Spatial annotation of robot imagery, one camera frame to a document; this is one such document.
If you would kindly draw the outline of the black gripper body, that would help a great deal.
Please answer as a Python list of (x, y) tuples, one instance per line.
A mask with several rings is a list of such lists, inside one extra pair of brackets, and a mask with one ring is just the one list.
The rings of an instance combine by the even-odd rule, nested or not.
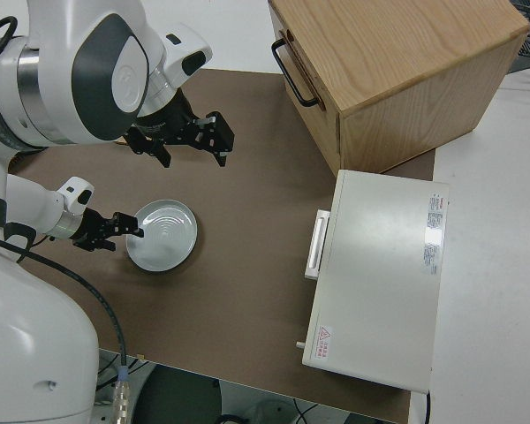
[(72, 235), (72, 244), (86, 251), (103, 250), (96, 248), (96, 242), (125, 235), (124, 226), (130, 223), (138, 223), (138, 219), (121, 212), (105, 218), (95, 210), (85, 210), (79, 228)]
[(234, 133), (223, 115), (212, 111), (197, 117), (183, 91), (158, 111), (137, 117), (125, 133), (125, 142), (136, 154), (153, 155), (159, 145), (187, 145), (213, 155), (228, 155), (234, 146)]

